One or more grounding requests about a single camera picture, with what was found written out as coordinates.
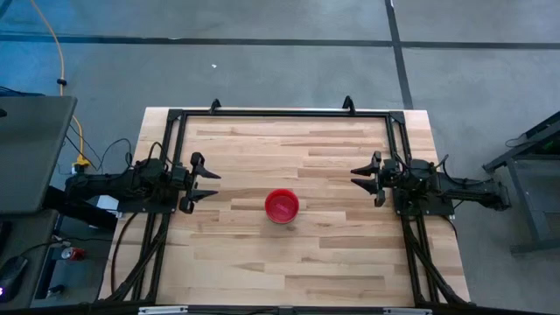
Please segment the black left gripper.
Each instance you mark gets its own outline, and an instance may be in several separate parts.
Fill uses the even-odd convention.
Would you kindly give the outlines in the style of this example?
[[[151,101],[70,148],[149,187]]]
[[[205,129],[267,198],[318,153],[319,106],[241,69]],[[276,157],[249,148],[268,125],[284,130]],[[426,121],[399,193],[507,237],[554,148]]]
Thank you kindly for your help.
[[[179,196],[180,192],[185,195],[179,200],[178,209],[185,214],[192,214],[195,204],[206,197],[217,194],[213,190],[192,189],[193,176],[199,176],[205,179],[219,179],[220,176],[205,168],[205,158],[200,152],[194,152],[191,155],[190,164],[192,172],[190,172],[182,163],[175,164],[171,168],[170,188],[173,194]]]

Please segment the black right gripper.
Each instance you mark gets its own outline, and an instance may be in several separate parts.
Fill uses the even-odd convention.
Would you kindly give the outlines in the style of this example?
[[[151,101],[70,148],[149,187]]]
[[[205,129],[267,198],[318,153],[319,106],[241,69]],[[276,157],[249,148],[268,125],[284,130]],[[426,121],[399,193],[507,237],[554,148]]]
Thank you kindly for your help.
[[[369,177],[379,172],[382,161],[382,153],[376,150],[368,165],[351,170],[352,174]],[[403,170],[401,164],[395,159],[383,160],[381,168],[381,183],[378,178],[361,179],[352,178],[351,182],[364,189],[370,195],[375,195],[374,206],[382,207],[386,200],[385,189],[398,189],[402,186]]]

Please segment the pink translucent plastic bowl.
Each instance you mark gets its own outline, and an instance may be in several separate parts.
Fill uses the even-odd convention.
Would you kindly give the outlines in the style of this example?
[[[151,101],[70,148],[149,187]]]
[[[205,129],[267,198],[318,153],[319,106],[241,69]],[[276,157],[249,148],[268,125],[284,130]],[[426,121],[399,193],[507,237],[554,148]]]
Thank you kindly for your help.
[[[288,224],[298,215],[300,203],[298,196],[288,189],[270,192],[264,202],[267,217],[276,224]]]

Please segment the white power box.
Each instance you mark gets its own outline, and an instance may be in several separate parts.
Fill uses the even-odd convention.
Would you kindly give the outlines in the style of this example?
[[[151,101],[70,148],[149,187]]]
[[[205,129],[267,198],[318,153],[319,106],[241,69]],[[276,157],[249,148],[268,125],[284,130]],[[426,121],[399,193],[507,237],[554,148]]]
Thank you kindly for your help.
[[[115,217],[120,218],[122,215],[117,210],[119,201],[109,195],[100,195],[97,200],[96,206],[106,212],[113,214]]]

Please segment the red drink can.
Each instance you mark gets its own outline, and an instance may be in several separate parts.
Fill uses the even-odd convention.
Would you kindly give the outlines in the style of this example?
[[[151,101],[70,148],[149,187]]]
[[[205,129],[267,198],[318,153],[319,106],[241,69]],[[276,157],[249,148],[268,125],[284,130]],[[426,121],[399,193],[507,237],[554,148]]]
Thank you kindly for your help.
[[[85,259],[86,251],[83,248],[65,247],[60,253],[63,260],[82,261]]]

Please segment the black metal stand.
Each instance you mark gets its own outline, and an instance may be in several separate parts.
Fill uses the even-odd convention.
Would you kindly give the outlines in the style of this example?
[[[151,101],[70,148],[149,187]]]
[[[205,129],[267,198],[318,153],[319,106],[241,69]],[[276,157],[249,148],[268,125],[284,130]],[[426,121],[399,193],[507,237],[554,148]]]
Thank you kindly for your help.
[[[483,165],[488,173],[501,167],[507,168],[530,234],[530,242],[513,245],[511,253],[560,249],[560,111]]]

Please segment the grey desk top panel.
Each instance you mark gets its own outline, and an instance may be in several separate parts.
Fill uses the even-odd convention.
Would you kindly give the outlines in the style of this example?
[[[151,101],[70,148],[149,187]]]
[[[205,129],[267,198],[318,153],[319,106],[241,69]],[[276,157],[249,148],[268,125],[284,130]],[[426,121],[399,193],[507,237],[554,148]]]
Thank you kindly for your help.
[[[0,97],[0,215],[40,211],[76,104],[73,96]]]

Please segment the dark lower desk surface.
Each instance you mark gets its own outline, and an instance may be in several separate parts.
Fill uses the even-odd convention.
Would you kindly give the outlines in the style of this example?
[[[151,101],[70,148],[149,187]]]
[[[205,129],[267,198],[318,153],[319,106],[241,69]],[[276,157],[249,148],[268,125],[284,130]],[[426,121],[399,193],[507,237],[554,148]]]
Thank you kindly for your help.
[[[18,293],[11,301],[0,303],[0,312],[31,306],[48,251],[46,244],[52,240],[57,219],[55,210],[0,216],[0,221],[11,224],[0,251],[0,267],[13,256],[23,255],[28,260]]]

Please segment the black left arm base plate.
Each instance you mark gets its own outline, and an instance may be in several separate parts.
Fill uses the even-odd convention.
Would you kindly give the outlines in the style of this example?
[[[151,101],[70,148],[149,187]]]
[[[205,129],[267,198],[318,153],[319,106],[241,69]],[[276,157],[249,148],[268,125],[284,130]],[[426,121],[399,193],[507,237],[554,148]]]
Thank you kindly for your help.
[[[152,195],[141,199],[119,201],[117,211],[121,213],[170,214],[178,204],[177,192]]]

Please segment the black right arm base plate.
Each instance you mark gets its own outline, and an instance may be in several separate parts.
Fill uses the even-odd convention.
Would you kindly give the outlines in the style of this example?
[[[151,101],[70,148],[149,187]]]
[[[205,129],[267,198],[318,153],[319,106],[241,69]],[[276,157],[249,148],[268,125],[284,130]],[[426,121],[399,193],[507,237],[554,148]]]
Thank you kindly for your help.
[[[400,188],[395,188],[393,193],[395,212],[398,215],[454,215],[454,208],[450,199],[444,199],[434,194],[413,196],[410,192]]]

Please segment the black aluminium rig frame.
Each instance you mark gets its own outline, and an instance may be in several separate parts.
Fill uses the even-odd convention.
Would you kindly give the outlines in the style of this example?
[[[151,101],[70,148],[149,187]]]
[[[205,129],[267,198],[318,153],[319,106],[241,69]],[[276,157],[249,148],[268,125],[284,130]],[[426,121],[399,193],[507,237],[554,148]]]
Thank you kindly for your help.
[[[375,151],[436,160],[423,110],[191,109],[184,121],[148,108],[136,158],[164,135],[184,135],[181,159],[198,151],[218,193],[192,214],[175,213],[156,292],[160,304],[411,306],[403,224],[391,200],[351,182]],[[297,217],[276,224],[264,202],[293,191]]]

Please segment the silver metal bracket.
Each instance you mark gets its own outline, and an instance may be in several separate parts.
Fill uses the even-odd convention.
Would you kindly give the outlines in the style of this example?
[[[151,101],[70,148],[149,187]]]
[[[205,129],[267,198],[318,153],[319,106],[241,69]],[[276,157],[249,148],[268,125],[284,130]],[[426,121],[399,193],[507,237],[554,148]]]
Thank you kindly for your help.
[[[383,315],[433,315],[430,309],[418,308],[383,308]]]
[[[185,315],[188,314],[187,305],[150,306],[138,309],[137,315]]]

